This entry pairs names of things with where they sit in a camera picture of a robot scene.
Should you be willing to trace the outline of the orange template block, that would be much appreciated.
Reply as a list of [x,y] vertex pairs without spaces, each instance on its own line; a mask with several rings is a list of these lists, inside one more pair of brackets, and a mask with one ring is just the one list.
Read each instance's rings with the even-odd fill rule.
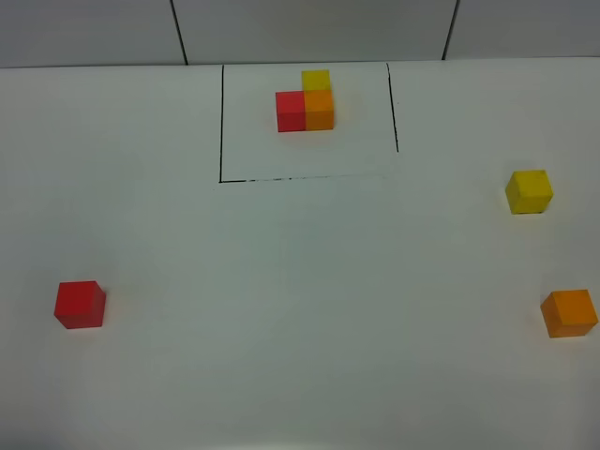
[[331,90],[304,92],[307,131],[330,130],[335,125],[335,106]]

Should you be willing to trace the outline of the yellow template block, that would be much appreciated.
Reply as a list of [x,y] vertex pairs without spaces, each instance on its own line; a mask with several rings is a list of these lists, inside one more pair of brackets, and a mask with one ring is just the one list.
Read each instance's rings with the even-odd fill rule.
[[329,70],[320,69],[303,71],[302,89],[304,91],[331,90],[332,87]]

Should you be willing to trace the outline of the red template block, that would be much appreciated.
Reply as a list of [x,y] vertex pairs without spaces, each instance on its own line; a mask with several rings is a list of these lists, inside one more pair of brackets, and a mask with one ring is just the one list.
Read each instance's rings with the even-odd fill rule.
[[305,94],[303,91],[276,92],[277,131],[306,131]]

